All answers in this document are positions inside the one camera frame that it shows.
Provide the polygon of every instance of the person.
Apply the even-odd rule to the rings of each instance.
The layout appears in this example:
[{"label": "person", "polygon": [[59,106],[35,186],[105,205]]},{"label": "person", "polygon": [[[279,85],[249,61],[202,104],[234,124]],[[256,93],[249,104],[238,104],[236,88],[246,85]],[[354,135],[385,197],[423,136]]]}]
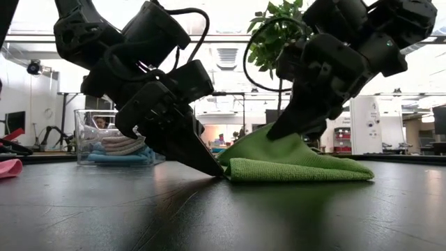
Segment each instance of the person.
[{"label": "person", "polygon": [[99,129],[105,129],[105,128],[106,128],[106,126],[105,126],[106,121],[105,121],[104,118],[102,118],[102,117],[96,117],[96,118],[95,118],[95,122],[96,122],[96,126],[97,126]]}]

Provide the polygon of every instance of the pink cloth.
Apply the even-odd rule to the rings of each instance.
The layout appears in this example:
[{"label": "pink cloth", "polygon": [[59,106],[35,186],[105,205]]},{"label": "pink cloth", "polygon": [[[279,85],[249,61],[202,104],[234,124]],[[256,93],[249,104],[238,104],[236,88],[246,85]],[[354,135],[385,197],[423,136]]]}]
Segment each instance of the pink cloth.
[{"label": "pink cloth", "polygon": [[19,159],[0,162],[0,178],[12,178],[18,176],[23,169]]}]

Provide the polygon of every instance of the green microfiber towel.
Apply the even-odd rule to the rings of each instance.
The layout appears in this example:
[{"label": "green microfiber towel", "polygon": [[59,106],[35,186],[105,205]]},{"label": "green microfiber towel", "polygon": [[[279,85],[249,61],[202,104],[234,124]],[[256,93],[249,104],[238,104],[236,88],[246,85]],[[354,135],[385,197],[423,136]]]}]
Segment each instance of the green microfiber towel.
[{"label": "green microfiber towel", "polygon": [[270,141],[272,124],[244,136],[218,155],[231,181],[366,181],[374,173],[351,159],[319,155],[297,134]]}]

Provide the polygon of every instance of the potted plant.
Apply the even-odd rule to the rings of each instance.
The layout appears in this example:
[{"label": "potted plant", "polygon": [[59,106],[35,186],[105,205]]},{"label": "potted plant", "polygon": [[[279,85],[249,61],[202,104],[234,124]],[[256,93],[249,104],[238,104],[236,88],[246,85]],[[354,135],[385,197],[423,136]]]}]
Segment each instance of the potted plant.
[{"label": "potted plant", "polygon": [[[268,25],[256,38],[247,50],[250,51],[247,57],[248,63],[253,63],[260,67],[259,71],[269,71],[271,79],[274,79],[274,70],[276,69],[276,59],[279,56],[285,43],[291,40],[297,40],[304,35],[309,36],[312,33],[311,29],[302,21],[302,1],[295,0],[289,2],[284,0],[282,4],[275,5],[271,2],[265,11],[255,13],[255,18],[251,20],[248,27],[248,33],[252,36],[259,31],[265,24],[277,19],[278,17],[288,17],[295,22],[277,22]],[[272,90],[276,92],[290,91],[289,89],[282,90],[282,80],[279,80],[279,89]]]}]

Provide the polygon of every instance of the air vent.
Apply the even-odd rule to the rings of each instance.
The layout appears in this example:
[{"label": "air vent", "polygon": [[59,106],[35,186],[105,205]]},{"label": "air vent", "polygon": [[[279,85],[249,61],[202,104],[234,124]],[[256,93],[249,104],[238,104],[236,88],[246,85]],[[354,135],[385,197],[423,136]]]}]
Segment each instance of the air vent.
[{"label": "air vent", "polygon": [[234,70],[237,67],[238,48],[218,48],[217,66],[220,70]]}]

